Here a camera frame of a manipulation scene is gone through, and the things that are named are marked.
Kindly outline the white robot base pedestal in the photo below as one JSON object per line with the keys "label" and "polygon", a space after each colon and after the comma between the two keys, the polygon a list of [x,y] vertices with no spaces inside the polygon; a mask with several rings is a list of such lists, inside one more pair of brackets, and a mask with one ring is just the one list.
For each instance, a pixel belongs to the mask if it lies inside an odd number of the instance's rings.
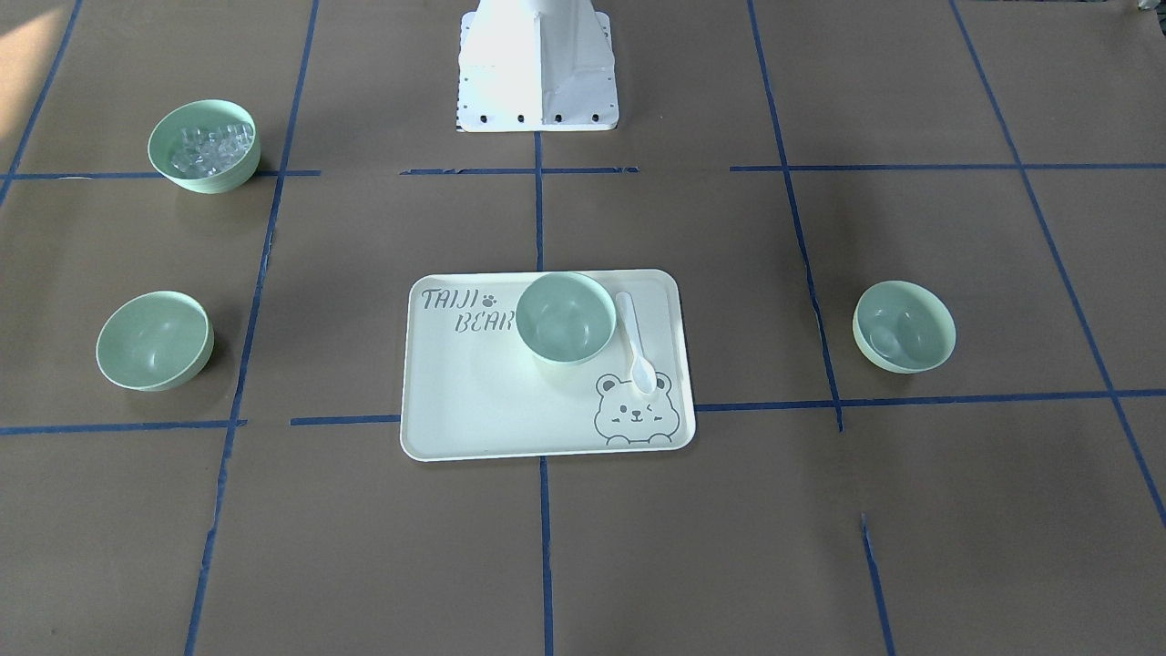
{"label": "white robot base pedestal", "polygon": [[480,1],[459,29],[455,127],[468,133],[612,131],[612,28],[591,1]]}

